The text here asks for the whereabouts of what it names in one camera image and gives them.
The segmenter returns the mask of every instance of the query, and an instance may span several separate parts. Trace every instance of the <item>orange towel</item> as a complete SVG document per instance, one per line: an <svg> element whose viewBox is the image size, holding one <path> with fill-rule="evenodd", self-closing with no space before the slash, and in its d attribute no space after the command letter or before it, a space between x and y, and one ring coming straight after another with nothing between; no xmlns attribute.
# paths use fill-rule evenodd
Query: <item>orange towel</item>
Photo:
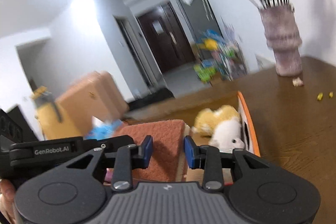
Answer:
<svg viewBox="0 0 336 224"><path fill-rule="evenodd" d="M153 155L145 170L133 170L133 178L139 180L173 182L182 179L185 160L181 157L183 139L189 134L189 127L182 120L142 123L127 126L113 137L129 135L137 145L145 136L153 137Z"/></svg>

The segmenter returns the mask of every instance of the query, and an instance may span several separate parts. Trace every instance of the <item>stuffed toy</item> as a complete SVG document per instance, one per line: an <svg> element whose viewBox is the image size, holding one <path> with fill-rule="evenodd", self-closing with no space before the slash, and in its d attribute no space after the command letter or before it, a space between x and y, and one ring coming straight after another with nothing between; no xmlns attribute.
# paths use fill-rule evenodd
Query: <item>stuffed toy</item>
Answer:
<svg viewBox="0 0 336 224"><path fill-rule="evenodd" d="M224 153L232 153L235 148L245 148L244 142L240 139L240 129L240 119L236 116L220 122L214 130L209 145L217 147Z"/></svg>
<svg viewBox="0 0 336 224"><path fill-rule="evenodd" d="M231 120L233 117L240 121L239 113L230 105L223 105L216 111L209 108L203 109L195 118L193 132L210 137L221 122Z"/></svg>

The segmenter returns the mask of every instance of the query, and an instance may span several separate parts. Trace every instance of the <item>floor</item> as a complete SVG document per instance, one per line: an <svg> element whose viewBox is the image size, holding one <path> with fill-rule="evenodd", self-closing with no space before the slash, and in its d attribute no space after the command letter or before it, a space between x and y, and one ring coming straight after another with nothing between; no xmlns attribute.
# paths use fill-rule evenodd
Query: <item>floor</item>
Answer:
<svg viewBox="0 0 336 224"><path fill-rule="evenodd" d="M198 79L193 66L194 63L189 63L165 73L161 85L165 82L165 86L176 98L211 87L210 84L204 84Z"/></svg>

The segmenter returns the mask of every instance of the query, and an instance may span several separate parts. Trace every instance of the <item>vase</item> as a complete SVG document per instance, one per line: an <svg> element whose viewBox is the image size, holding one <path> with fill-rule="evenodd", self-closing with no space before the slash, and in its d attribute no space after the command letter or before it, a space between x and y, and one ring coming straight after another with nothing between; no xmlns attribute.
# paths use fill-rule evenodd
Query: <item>vase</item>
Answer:
<svg viewBox="0 0 336 224"><path fill-rule="evenodd" d="M295 76L302 72L299 46L302 44L290 5L260 10L267 46L273 49L277 74Z"/></svg>

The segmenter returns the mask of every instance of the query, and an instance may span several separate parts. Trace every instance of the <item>yellow bag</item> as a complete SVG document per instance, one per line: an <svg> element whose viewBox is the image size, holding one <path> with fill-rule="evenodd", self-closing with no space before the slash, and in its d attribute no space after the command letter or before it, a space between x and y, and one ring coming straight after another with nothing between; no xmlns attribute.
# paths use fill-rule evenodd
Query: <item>yellow bag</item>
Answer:
<svg viewBox="0 0 336 224"><path fill-rule="evenodd" d="M67 112L53 100L47 88L41 86L31 97L37 108L37 119L48 140L82 136Z"/></svg>

